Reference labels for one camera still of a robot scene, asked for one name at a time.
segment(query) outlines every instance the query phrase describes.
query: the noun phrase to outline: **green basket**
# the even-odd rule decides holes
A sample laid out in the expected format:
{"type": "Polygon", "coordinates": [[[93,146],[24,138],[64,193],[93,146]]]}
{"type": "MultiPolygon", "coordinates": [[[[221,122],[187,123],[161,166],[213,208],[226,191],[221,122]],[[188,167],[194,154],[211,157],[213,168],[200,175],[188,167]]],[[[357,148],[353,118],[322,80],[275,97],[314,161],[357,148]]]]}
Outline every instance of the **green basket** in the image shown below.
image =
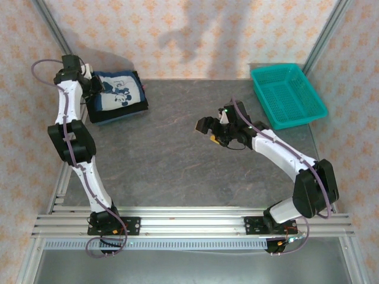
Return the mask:
{"type": "Polygon", "coordinates": [[[251,71],[254,91],[274,129],[310,123],[327,116],[317,92],[296,64],[251,71]]]}

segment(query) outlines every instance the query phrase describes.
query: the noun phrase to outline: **marble surface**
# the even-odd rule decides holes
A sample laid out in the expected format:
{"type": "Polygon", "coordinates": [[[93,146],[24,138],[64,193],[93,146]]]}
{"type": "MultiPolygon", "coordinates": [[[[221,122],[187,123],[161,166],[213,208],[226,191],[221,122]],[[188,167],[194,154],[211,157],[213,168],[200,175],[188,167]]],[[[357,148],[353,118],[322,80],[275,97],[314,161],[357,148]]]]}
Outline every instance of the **marble surface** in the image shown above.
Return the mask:
{"type": "MultiPolygon", "coordinates": [[[[249,149],[233,151],[195,131],[217,117],[232,95],[252,118],[269,124],[250,80],[148,80],[149,110],[102,126],[86,125],[97,145],[97,167],[116,206],[252,206],[265,208],[292,195],[290,178],[249,149]]],[[[316,157],[308,125],[276,131],[316,157]]],[[[72,174],[63,205],[88,206],[72,174]]]]}

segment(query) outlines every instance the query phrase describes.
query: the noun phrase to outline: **patterned wallpaper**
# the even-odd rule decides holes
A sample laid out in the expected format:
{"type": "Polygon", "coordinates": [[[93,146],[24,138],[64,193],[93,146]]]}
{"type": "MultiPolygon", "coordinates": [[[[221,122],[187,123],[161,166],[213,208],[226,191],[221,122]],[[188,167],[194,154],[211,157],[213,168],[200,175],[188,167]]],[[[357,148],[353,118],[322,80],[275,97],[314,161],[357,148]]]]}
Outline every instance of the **patterned wallpaper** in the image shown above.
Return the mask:
{"type": "Polygon", "coordinates": [[[335,167],[338,208],[353,214],[373,283],[379,283],[378,34],[379,2],[355,0],[310,77],[329,110],[311,125],[317,148],[335,167]]]}
{"type": "MultiPolygon", "coordinates": [[[[0,282],[14,283],[37,213],[46,209],[59,170],[47,135],[57,91],[36,82],[31,64],[60,50],[29,0],[0,1],[0,282]]],[[[60,66],[38,67],[52,80],[60,66]]]]}
{"type": "Polygon", "coordinates": [[[249,63],[304,64],[337,0],[47,0],[95,70],[142,78],[249,78],[249,63]]]}

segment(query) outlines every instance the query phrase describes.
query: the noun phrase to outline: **purple cable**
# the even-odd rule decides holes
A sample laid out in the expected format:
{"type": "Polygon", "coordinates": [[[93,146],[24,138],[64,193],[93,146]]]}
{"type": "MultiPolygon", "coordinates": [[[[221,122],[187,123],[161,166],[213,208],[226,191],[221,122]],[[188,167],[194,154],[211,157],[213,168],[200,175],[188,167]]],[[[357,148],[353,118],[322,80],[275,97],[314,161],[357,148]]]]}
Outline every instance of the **purple cable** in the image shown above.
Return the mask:
{"type": "MultiPolygon", "coordinates": [[[[77,169],[81,169],[82,173],[83,173],[83,178],[84,178],[84,182],[85,182],[85,185],[88,189],[88,192],[89,194],[91,194],[91,196],[96,200],[96,202],[104,209],[106,210],[109,214],[111,214],[114,218],[117,219],[117,221],[119,221],[121,223],[121,225],[123,226],[123,230],[125,232],[125,238],[124,238],[124,241],[122,243],[122,245],[120,246],[120,248],[117,250],[117,251],[113,251],[112,252],[112,255],[115,256],[116,254],[120,253],[123,248],[125,247],[126,245],[126,242],[127,242],[127,228],[125,226],[125,223],[123,222],[123,220],[117,216],[115,213],[113,213],[109,208],[107,208],[103,203],[100,202],[100,200],[97,198],[97,196],[94,194],[94,192],[92,191],[90,185],[89,185],[89,182],[88,182],[88,178],[87,178],[87,175],[86,175],[86,172],[85,172],[85,168],[80,165],[80,164],[77,164],[76,163],[76,159],[75,159],[75,155],[73,153],[73,150],[72,150],[72,145],[71,145],[71,141],[70,141],[70,138],[69,138],[69,134],[68,134],[68,131],[67,131],[67,111],[68,111],[68,107],[69,107],[69,96],[68,96],[68,93],[61,87],[61,86],[57,86],[55,84],[52,84],[52,83],[49,83],[49,82],[46,82],[42,79],[40,79],[35,71],[34,71],[34,68],[36,67],[36,65],[38,65],[39,63],[41,62],[58,62],[58,63],[63,63],[62,61],[59,61],[59,60],[55,60],[55,59],[41,59],[41,60],[38,60],[36,62],[34,62],[31,66],[31,74],[38,80],[40,81],[41,83],[44,83],[48,86],[52,86],[52,87],[55,87],[55,88],[58,88],[59,90],[61,90],[65,96],[65,109],[64,109],[64,115],[63,116],[63,135],[64,135],[64,140],[65,142],[67,143],[67,147],[69,149],[69,153],[70,153],[70,157],[71,157],[71,160],[72,160],[72,164],[75,168],[77,169]]],[[[94,240],[108,240],[108,241],[114,241],[115,238],[110,238],[110,237],[94,237],[94,238],[91,238],[90,240],[88,240],[86,246],[85,246],[85,251],[87,253],[87,255],[89,255],[90,257],[93,257],[93,258],[96,258],[96,259],[100,259],[100,258],[103,258],[103,257],[107,257],[108,256],[108,253],[105,253],[105,254],[93,254],[90,252],[90,250],[88,249],[89,247],[89,244],[94,241],[94,240]]]]}
{"type": "MultiPolygon", "coordinates": [[[[324,216],[324,215],[321,215],[319,213],[317,213],[317,215],[321,218],[324,218],[324,219],[329,219],[331,214],[332,214],[332,208],[330,206],[330,202],[329,202],[329,198],[327,197],[327,193],[326,193],[326,189],[324,187],[324,184],[322,183],[321,181],[321,178],[319,177],[319,175],[317,174],[317,172],[315,171],[315,169],[307,162],[305,161],[299,154],[297,154],[293,149],[291,149],[290,147],[288,147],[286,144],[278,141],[278,140],[274,140],[273,137],[271,137],[270,135],[267,135],[265,133],[263,133],[261,130],[259,130],[258,128],[256,128],[254,125],[252,125],[244,116],[243,114],[241,113],[241,110],[238,108],[237,106],[237,102],[236,102],[236,99],[234,98],[234,96],[232,97],[232,102],[233,102],[233,105],[235,107],[235,110],[237,111],[238,113],[238,116],[241,117],[241,119],[248,125],[250,126],[252,129],[254,129],[255,132],[257,132],[258,134],[260,134],[261,136],[267,138],[268,140],[272,141],[273,143],[277,143],[279,144],[281,147],[285,148],[287,151],[289,151],[291,154],[293,154],[296,158],[299,159],[300,163],[304,163],[309,169],[310,171],[312,172],[312,174],[314,175],[314,177],[316,178],[317,182],[319,183],[320,185],[320,189],[321,189],[321,192],[322,192],[322,195],[324,197],[324,200],[325,200],[325,204],[326,204],[326,210],[327,210],[327,216],[324,216]]],[[[307,218],[303,217],[305,222],[306,222],[306,226],[307,226],[307,235],[305,237],[305,240],[303,241],[303,243],[298,247],[296,248],[295,250],[291,250],[291,251],[286,251],[285,253],[275,253],[273,255],[281,255],[281,254],[288,254],[288,253],[293,253],[295,251],[298,251],[299,249],[301,249],[307,242],[308,242],[308,238],[309,238],[309,231],[310,231],[310,227],[309,227],[309,223],[307,221],[307,218]]]]}

